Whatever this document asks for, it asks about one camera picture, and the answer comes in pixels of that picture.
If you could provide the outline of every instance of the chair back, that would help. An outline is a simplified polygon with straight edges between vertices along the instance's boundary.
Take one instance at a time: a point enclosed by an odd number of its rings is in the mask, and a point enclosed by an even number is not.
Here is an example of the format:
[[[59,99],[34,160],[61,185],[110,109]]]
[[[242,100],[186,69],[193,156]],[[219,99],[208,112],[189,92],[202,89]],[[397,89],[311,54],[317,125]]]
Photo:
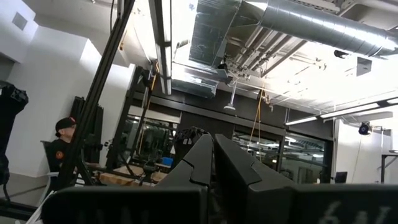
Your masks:
[[[56,170],[51,170],[51,166],[50,166],[50,149],[49,149],[49,145],[51,144],[51,142],[49,142],[49,141],[40,141],[40,142],[43,144],[45,157],[47,158],[47,164],[50,167],[50,172],[56,172]]]

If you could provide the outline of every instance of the spotlight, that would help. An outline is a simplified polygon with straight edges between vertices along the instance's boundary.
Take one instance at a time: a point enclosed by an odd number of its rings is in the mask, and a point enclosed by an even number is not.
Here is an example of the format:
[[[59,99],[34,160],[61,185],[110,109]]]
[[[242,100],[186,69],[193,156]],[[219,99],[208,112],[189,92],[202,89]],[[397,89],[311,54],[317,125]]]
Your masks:
[[[370,135],[371,134],[370,130],[371,130],[371,123],[367,121],[367,122],[362,122],[358,132],[360,135]]]

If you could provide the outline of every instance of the black chair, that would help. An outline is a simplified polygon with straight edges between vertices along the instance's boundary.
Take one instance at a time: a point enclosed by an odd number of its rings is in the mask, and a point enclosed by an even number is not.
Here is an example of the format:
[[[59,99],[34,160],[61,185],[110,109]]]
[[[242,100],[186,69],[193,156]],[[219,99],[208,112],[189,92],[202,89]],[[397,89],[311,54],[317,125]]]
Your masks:
[[[51,170],[50,166],[50,160],[49,160],[49,145],[51,142],[48,141],[40,141],[43,144],[45,156],[47,158],[47,163],[49,164],[50,167],[50,172],[47,173],[47,177],[49,177],[49,180],[47,182],[47,186],[45,187],[45,190],[39,200],[39,205],[43,202],[43,200],[46,198],[46,196],[52,191],[55,190],[55,186],[57,184],[57,177],[58,177],[58,172],[55,172],[54,170]]]

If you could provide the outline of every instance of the black t-shirt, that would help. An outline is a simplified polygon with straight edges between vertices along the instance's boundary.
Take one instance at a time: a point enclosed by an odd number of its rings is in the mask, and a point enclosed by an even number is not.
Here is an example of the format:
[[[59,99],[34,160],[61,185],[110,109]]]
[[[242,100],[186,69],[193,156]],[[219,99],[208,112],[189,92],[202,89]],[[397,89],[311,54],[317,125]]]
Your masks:
[[[65,158],[65,151],[67,150],[69,143],[57,139],[50,143],[48,146],[48,157],[49,157],[49,167],[50,172],[60,172],[60,164]]]

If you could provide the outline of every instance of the black baseball cap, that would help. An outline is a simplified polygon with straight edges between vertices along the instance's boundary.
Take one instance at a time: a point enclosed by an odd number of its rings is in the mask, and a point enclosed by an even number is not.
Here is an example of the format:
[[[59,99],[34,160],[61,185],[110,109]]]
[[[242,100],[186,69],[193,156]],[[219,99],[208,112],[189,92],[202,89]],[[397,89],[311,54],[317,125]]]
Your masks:
[[[56,137],[59,138],[61,136],[60,133],[58,132],[59,130],[64,129],[64,128],[70,128],[75,124],[76,124],[76,121],[72,117],[62,118],[61,120],[59,120],[55,125]]]

